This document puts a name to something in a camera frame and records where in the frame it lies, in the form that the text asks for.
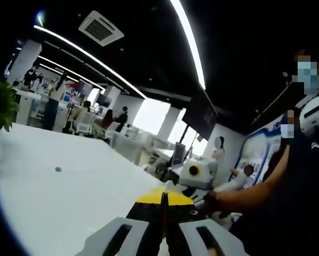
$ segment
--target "black shirt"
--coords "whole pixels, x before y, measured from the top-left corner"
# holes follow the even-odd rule
[[[32,69],[28,70],[26,73],[25,73],[25,82],[24,82],[24,85],[30,85],[32,81],[34,81],[36,79],[36,72],[33,71]]]
[[[250,256],[319,251],[319,148],[302,132],[290,142],[288,166],[271,197],[230,230]]]
[[[264,173],[264,176],[262,177],[262,181],[267,180],[267,178],[271,175],[271,173],[273,172],[273,170],[276,168],[277,164],[281,160],[284,154],[284,151],[285,151],[285,148],[282,148],[272,154],[270,162],[268,163],[267,171]]]
[[[39,83],[42,83],[43,75],[38,75],[38,76],[36,77],[36,79],[39,80]]]

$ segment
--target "window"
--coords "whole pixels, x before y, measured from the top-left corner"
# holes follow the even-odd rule
[[[168,141],[170,143],[175,144],[176,142],[180,141],[182,134],[185,131],[185,128],[187,126],[187,124],[185,122],[182,121],[183,116],[186,113],[186,109],[182,109],[175,124],[174,127],[171,130],[171,133],[169,135]]]
[[[195,138],[193,143],[193,154],[197,156],[202,156],[207,146],[207,140],[202,139],[200,142],[197,140],[198,136],[199,134],[193,128],[189,127],[185,137],[182,140],[182,144],[185,145],[186,149],[188,150],[193,143],[193,139]]]
[[[195,135],[196,135],[196,131],[193,128],[188,127],[185,137],[182,140],[182,144],[186,146],[187,150],[192,145]]]
[[[193,154],[197,156],[202,156],[206,147],[207,147],[207,140],[202,139],[201,142],[199,142],[196,137],[196,140],[193,143]]]
[[[170,104],[167,102],[148,98],[143,101],[133,121],[133,125],[139,129],[157,135],[169,108]]]

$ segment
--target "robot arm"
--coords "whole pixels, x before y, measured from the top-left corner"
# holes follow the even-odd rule
[[[126,218],[88,237],[77,256],[155,256],[164,237],[170,255],[247,255],[241,241],[200,215],[191,199],[158,188],[140,197]]]

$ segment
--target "black ceiling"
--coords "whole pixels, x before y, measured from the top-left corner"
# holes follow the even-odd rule
[[[44,27],[90,52],[131,84],[142,88],[146,96],[188,107],[186,100],[156,93],[193,97],[198,88],[190,48],[170,1],[90,2],[48,6]],[[220,124],[249,133],[304,97],[300,86],[292,84],[282,98],[253,123],[285,89],[287,78],[282,72],[293,72],[292,60],[297,49],[319,41],[319,23],[315,26],[317,23],[310,19],[299,19],[297,11],[275,10],[272,6],[258,11],[258,6],[236,4],[235,8],[224,1],[181,0],[181,3],[196,39],[206,92],[216,107]],[[81,33],[78,27],[92,10],[110,20],[125,36],[101,47]],[[111,84],[50,44],[56,45],[138,97],[118,78],[59,39],[36,29],[27,36],[43,44],[42,56],[96,83]]]

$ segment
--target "television screen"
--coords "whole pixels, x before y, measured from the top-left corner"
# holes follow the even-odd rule
[[[202,89],[198,89],[182,119],[204,139],[208,140],[216,123],[216,112]]]
[[[88,96],[92,91],[92,85],[86,84],[85,82],[80,80],[74,90],[85,96]]]
[[[106,97],[103,94],[100,94],[97,98],[97,103],[103,107],[107,107],[110,106],[111,104],[111,98]]]

